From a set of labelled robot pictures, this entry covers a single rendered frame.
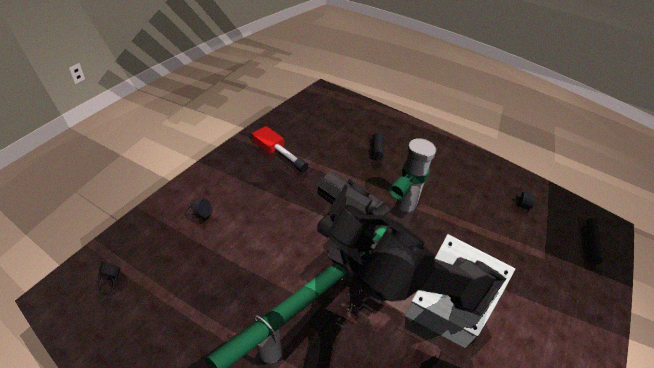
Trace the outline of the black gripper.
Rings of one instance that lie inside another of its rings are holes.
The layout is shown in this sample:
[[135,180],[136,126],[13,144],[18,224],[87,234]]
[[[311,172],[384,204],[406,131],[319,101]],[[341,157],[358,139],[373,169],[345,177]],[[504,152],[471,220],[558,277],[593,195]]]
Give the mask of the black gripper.
[[[325,217],[323,217],[319,221],[318,227],[317,227],[318,233],[320,233],[321,235],[323,235],[326,238],[329,238],[328,237],[329,234],[330,234],[329,230],[331,229],[332,226],[333,226],[333,222],[330,219],[330,215],[328,213]],[[362,235],[363,240],[365,240],[365,242],[366,242],[365,250],[363,251],[364,255],[365,255],[365,259],[364,259],[363,263],[367,260],[367,258],[371,254],[372,250],[374,249],[374,247],[378,243],[378,240],[372,240],[372,238],[376,235],[376,232],[374,231],[375,227],[370,229],[370,230],[366,230],[366,232]],[[363,263],[362,263],[362,265],[363,265]]]

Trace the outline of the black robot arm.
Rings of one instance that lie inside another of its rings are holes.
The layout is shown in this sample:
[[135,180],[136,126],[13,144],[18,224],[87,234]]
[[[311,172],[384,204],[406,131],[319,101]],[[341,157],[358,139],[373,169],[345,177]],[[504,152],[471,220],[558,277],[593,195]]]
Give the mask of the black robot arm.
[[[332,204],[333,222],[328,252],[372,298],[405,300],[417,291],[449,295],[456,309],[481,316],[506,278],[480,260],[457,258],[453,264],[434,259],[425,242],[400,222],[384,217],[390,212],[377,197],[335,172],[321,177],[318,195]],[[390,225],[363,263],[362,235],[375,226]],[[362,265],[363,263],[363,265]]]

